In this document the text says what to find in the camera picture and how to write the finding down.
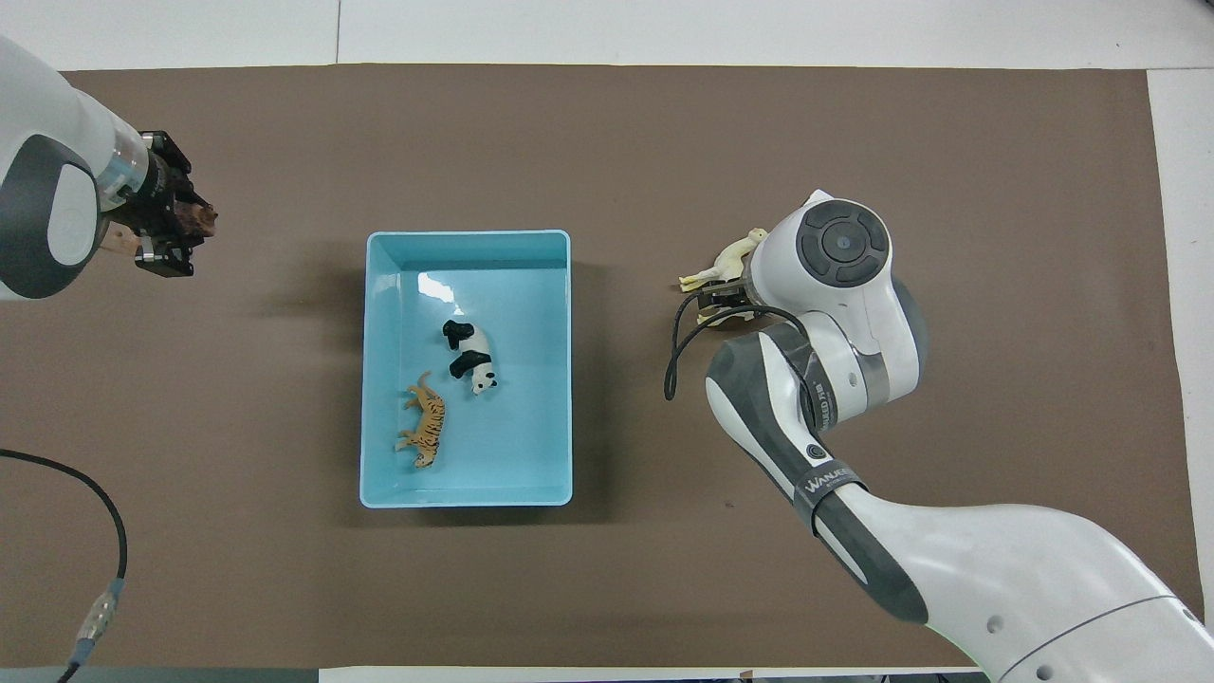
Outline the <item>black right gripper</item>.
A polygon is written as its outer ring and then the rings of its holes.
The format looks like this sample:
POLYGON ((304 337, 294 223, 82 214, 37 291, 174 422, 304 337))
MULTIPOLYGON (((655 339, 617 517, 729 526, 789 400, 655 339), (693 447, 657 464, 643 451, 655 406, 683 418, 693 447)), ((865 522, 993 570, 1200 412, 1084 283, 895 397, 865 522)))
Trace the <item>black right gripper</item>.
POLYGON ((699 324, 720 328, 724 324, 754 323, 762 314, 743 311, 748 304, 754 302, 741 284, 732 284, 725 290, 703 290, 699 294, 699 324))

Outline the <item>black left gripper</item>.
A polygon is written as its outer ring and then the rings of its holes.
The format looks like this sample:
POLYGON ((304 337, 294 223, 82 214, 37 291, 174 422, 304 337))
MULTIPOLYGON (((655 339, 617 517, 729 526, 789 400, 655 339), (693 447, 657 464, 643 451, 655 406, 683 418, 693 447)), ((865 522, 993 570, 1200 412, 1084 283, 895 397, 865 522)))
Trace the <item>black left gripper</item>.
POLYGON ((164 130, 140 131, 148 167, 138 190, 119 190, 121 206, 104 217, 135 237, 134 264, 157 277, 194 277, 194 247, 208 239, 205 211, 212 211, 191 181, 192 164, 164 130))

